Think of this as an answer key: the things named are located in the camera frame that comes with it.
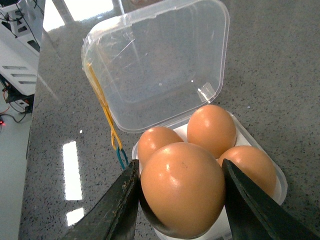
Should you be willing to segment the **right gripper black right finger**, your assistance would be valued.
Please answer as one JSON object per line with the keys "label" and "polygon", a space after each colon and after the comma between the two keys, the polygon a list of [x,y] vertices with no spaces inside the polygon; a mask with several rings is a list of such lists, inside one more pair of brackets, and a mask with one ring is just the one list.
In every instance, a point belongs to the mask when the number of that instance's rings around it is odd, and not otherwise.
{"label": "right gripper black right finger", "polygon": [[232,161],[224,159],[225,209],[234,240],[318,240]]}

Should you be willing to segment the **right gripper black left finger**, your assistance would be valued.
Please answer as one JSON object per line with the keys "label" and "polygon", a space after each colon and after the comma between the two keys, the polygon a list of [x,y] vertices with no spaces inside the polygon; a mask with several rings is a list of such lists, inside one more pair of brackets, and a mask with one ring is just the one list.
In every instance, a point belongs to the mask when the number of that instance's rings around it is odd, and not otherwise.
{"label": "right gripper black left finger", "polygon": [[139,161],[125,168],[98,203],[63,240],[133,240],[139,204]]}

